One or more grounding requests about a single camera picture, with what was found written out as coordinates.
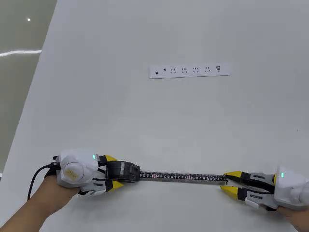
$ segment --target tape measure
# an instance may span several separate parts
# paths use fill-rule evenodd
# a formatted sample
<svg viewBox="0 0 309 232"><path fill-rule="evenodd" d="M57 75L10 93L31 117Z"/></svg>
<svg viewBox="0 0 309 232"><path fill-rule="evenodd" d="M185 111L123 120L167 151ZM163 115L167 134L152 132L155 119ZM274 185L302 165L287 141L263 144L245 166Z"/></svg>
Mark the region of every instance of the tape measure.
<svg viewBox="0 0 309 232"><path fill-rule="evenodd" d="M191 182L191 183L222 183L228 182L225 175L212 174L190 174L190 173L167 173L142 171L134 163L126 161L111 161L106 164L107 178L120 182L136 181L169 181L169 182Z"/></svg>
<svg viewBox="0 0 309 232"><path fill-rule="evenodd" d="M190 174L190 173L161 173L140 171L140 180L143 181L175 181L175 182L228 182L225 175Z"/></svg>

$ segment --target gray floor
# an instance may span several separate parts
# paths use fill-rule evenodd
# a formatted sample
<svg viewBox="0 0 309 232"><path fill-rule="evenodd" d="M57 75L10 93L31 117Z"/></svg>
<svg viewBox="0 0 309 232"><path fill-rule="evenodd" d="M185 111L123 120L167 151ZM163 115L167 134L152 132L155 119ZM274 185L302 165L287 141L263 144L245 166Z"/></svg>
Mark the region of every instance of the gray floor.
<svg viewBox="0 0 309 232"><path fill-rule="evenodd" d="M0 173L39 59L39 53L6 53L40 51L55 5L56 0L0 1Z"/></svg>

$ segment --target black cable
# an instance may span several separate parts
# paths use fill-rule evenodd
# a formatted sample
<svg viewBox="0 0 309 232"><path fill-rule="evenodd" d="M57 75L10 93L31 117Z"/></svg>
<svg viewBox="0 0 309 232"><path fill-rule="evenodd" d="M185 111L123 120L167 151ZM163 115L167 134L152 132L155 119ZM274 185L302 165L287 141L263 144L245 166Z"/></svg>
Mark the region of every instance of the black cable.
<svg viewBox="0 0 309 232"><path fill-rule="evenodd" d="M30 188L29 188L29 192L28 192L27 201L29 201L29 200L30 200L30 195L31 195L31 191L32 191L33 183L34 183L35 178L36 178L36 177L37 177L37 175L39 174L39 172L40 172L40 171L42 171L42 170L43 170L43 169L45 169L45 168L51 168L51 167L53 167L51 164L49 164L49 165L45 165L45 166L43 166L43 167L39 168L39 169L36 171L36 173L34 174L34 176L33 176L32 180L31 180L31 184L30 184Z"/></svg>

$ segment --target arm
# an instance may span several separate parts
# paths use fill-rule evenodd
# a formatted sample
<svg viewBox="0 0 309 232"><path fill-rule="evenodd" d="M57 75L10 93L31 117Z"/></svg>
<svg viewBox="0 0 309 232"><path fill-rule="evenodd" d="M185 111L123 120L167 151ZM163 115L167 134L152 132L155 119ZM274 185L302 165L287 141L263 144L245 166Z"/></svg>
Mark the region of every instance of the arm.
<svg viewBox="0 0 309 232"><path fill-rule="evenodd" d="M309 232L309 209L305 211L294 211L279 207L277 211L283 214L299 232Z"/></svg>
<svg viewBox="0 0 309 232"><path fill-rule="evenodd" d="M45 220L64 207L78 191L79 188L58 185L55 176L45 178L36 193L0 228L0 232L38 232Z"/></svg>

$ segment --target electrical outlet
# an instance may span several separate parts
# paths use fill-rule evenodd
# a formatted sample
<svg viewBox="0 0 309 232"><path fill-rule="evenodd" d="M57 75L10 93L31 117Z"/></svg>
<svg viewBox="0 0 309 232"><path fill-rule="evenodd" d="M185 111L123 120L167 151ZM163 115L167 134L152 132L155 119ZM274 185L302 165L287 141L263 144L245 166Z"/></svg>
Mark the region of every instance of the electrical outlet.
<svg viewBox="0 0 309 232"><path fill-rule="evenodd" d="M186 74L188 74L188 73L189 73L188 68L185 67L185 66L183 66L183 67L182 67L182 74L183 74L183 75L186 75Z"/></svg>
<svg viewBox="0 0 309 232"><path fill-rule="evenodd" d="M210 67L208 65L204 66L204 72L206 74L210 74L211 73L211 69L210 69Z"/></svg>
<svg viewBox="0 0 309 232"><path fill-rule="evenodd" d="M193 73L194 73L194 74L199 74L199 66L195 65L195 66L193 67Z"/></svg>
<svg viewBox="0 0 309 232"><path fill-rule="evenodd" d="M230 66L226 63L208 63L195 65L152 65L149 68L149 78L175 78L198 76L229 76Z"/></svg>

